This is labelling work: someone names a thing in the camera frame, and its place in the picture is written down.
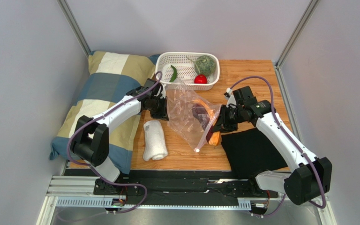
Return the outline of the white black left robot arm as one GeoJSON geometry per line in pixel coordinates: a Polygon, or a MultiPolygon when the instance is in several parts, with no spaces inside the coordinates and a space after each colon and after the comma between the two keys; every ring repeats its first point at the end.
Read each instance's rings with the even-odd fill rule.
{"type": "Polygon", "coordinates": [[[129,91],[118,103],[94,116],[78,119],[75,131],[67,143],[67,155],[75,154],[108,183],[114,183],[120,170],[108,157],[109,136],[123,122],[142,111],[150,111],[152,117],[168,120],[165,89],[138,87],[129,91]]]}

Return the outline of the green fake leafy vegetable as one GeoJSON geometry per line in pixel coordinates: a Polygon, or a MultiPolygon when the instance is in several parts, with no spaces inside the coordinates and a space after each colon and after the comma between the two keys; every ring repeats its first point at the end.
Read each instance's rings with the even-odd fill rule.
{"type": "Polygon", "coordinates": [[[193,62],[194,70],[198,75],[210,76],[216,70],[215,60],[208,55],[199,56],[196,60],[192,60],[189,57],[186,58],[193,62]]]}

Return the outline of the green fake chili pepper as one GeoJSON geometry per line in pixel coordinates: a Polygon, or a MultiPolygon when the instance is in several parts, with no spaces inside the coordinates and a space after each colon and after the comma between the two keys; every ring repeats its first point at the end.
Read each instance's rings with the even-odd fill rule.
{"type": "Polygon", "coordinates": [[[171,79],[169,81],[170,83],[174,82],[177,79],[177,75],[178,75],[178,71],[175,66],[171,65],[171,69],[173,70],[173,73],[172,73],[171,79]]]}

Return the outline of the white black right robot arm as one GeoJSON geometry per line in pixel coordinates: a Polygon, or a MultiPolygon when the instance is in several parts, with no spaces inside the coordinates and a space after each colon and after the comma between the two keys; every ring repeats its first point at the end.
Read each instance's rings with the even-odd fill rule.
{"type": "Polygon", "coordinates": [[[325,194],[330,189],[332,163],[318,158],[307,149],[281,121],[274,106],[267,100],[228,101],[220,108],[217,124],[226,131],[234,130],[239,123],[253,124],[274,145],[290,169],[290,174],[264,171],[252,178],[260,190],[285,194],[296,205],[313,202],[321,197],[325,208],[325,194]]]}

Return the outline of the clear zip top bag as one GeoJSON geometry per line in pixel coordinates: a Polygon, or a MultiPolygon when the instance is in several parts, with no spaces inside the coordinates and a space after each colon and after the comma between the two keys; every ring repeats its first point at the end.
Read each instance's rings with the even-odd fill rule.
{"type": "Polygon", "coordinates": [[[215,105],[198,95],[188,85],[183,84],[177,79],[174,83],[165,86],[167,97],[167,113],[169,117],[168,126],[180,135],[194,150],[199,152],[201,148],[208,144],[206,135],[209,131],[203,130],[199,121],[193,117],[192,106],[193,100],[202,99],[211,106],[215,111],[215,116],[219,116],[221,105],[215,105]]]}

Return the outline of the red fake tomato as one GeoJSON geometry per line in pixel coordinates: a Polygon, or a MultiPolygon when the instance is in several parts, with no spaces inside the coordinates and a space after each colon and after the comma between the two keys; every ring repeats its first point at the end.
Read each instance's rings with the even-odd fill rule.
{"type": "Polygon", "coordinates": [[[197,75],[195,78],[194,78],[194,84],[207,84],[208,83],[208,79],[205,75],[197,75]]]}

